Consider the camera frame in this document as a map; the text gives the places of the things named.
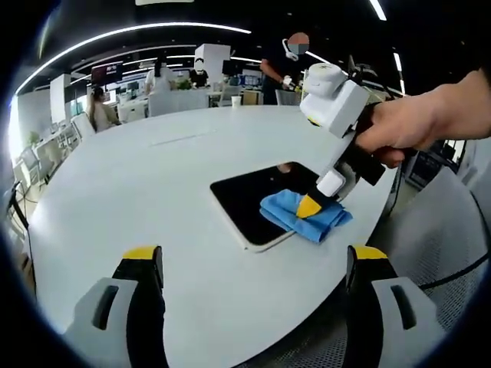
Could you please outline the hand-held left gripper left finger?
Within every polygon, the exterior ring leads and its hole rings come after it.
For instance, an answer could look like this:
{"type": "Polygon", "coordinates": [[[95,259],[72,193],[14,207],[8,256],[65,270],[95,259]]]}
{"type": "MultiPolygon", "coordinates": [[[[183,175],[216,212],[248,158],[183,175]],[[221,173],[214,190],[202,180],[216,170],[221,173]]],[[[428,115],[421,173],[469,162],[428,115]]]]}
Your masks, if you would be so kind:
{"type": "Polygon", "coordinates": [[[65,340],[92,367],[166,367],[162,248],[127,251],[77,302],[65,340]]]}

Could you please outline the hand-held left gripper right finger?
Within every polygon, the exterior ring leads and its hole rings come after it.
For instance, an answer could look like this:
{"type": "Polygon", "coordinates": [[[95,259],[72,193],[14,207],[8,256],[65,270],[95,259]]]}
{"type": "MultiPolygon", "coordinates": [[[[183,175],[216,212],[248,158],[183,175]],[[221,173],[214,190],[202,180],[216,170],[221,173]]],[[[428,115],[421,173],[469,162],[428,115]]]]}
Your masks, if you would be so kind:
{"type": "Polygon", "coordinates": [[[348,247],[345,292],[346,367],[415,367],[444,338],[434,302],[377,248],[348,247]]]}

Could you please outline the person's right hand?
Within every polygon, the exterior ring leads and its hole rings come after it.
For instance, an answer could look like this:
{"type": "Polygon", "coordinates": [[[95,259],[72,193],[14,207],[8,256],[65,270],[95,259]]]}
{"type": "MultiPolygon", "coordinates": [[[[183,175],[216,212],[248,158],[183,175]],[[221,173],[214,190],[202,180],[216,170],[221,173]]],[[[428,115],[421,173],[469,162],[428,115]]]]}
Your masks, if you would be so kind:
{"type": "Polygon", "coordinates": [[[356,144],[395,168],[405,159],[405,149],[424,150],[437,140],[455,140],[454,122],[442,87],[418,96],[404,97],[375,106],[373,125],[356,144]]]}

